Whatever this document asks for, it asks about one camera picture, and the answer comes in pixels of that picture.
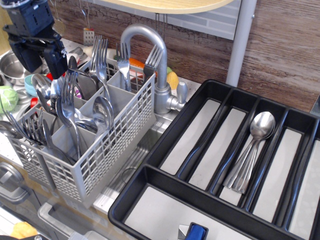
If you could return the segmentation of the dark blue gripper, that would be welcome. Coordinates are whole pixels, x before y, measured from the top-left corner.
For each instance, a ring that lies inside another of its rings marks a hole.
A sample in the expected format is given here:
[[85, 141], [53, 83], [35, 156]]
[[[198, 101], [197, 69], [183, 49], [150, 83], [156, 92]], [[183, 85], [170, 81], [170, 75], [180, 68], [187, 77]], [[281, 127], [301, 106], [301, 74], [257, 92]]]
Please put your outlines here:
[[23, 67], [33, 73], [43, 65], [38, 52], [24, 42], [47, 41], [44, 59], [53, 79], [60, 78], [68, 69], [67, 51], [61, 36], [53, 30], [55, 21], [49, 3], [46, 0], [3, 0], [2, 8], [12, 22], [3, 30], [7, 32], [9, 45]]

